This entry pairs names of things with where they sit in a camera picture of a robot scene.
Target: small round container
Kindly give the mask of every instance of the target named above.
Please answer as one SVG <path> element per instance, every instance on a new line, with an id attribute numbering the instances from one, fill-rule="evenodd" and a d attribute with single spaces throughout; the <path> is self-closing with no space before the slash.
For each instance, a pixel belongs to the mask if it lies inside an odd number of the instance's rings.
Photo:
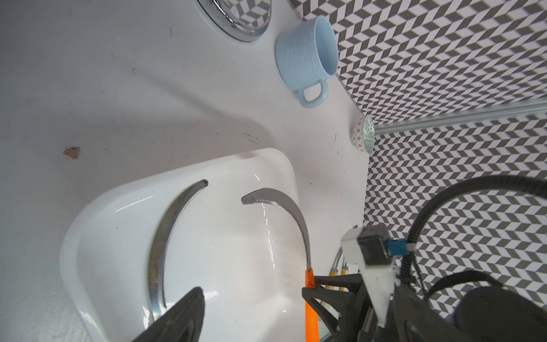
<path id="1" fill-rule="evenodd" d="M 359 151 L 372 154 L 376 143 L 374 120 L 371 115 L 360 118 L 351 130 L 351 142 Z"/>

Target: white countertop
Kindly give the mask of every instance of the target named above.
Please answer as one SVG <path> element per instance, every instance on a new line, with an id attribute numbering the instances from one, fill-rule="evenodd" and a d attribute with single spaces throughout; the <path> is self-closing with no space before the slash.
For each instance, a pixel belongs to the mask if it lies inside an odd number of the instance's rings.
<path id="1" fill-rule="evenodd" d="M 293 165 L 312 265 L 327 274 L 363 220 L 368 155 L 359 111 L 336 78 L 304 109 L 275 64 L 298 25 L 286 0 L 253 43 L 195 1 L 24 0 L 0 10 L 0 340 L 80 340 L 58 270 L 78 212 L 101 193 L 166 170 L 266 147 Z M 68 160 L 67 146 L 82 149 Z"/>

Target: wire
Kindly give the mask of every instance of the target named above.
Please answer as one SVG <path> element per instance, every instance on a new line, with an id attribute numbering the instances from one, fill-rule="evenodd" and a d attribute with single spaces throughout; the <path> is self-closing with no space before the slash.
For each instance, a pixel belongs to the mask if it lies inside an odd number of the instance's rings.
<path id="1" fill-rule="evenodd" d="M 547 199 L 547 181 L 542 179 L 512 175 L 493 175 L 467 179 L 449 186 L 426 203 L 410 228 L 408 238 L 406 239 L 407 242 L 409 244 L 416 244 L 427 221 L 435 214 L 437 209 L 441 208 L 447 202 L 458 196 L 483 190 L 510 190 Z M 399 275 L 401 282 L 408 287 L 410 287 L 410 268 L 413 255 L 411 253 L 410 255 L 403 256 L 401 260 Z"/>
<path id="2" fill-rule="evenodd" d="M 426 286 L 423 284 L 422 273 L 420 272 L 420 267 L 418 266 L 418 262 L 416 261 L 416 255 L 414 253 L 410 253 L 410 255 L 412 256 L 412 263 L 414 264 L 414 269 L 416 270 L 416 273 L 418 275 L 418 280 L 420 281 L 420 286 L 422 287 L 423 291 L 423 298 L 425 300 L 427 289 Z"/>

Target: black mount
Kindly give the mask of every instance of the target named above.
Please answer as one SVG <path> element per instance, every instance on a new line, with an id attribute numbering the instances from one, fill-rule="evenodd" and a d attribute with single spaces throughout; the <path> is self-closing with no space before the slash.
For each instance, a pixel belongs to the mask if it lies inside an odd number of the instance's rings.
<path id="1" fill-rule="evenodd" d="M 348 291 L 326 289 L 323 285 L 345 287 Z M 372 341 L 377 321 L 361 274 L 316 276 L 315 288 L 304 287 L 302 297 L 337 342 Z M 334 317 L 318 300 L 332 306 L 340 317 Z"/>

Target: light blue mug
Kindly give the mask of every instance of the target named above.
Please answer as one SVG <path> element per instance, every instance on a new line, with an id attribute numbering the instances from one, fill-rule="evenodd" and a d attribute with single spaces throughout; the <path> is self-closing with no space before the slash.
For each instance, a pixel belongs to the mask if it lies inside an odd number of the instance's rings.
<path id="1" fill-rule="evenodd" d="M 301 23 L 281 34 L 275 44 L 275 58 L 281 77 L 289 88 L 298 92 L 304 108 L 313 108 L 329 96 L 327 79 L 338 68 L 338 43 L 330 22 L 324 16 Z M 321 84 L 321 93 L 311 101 L 304 89 Z"/>

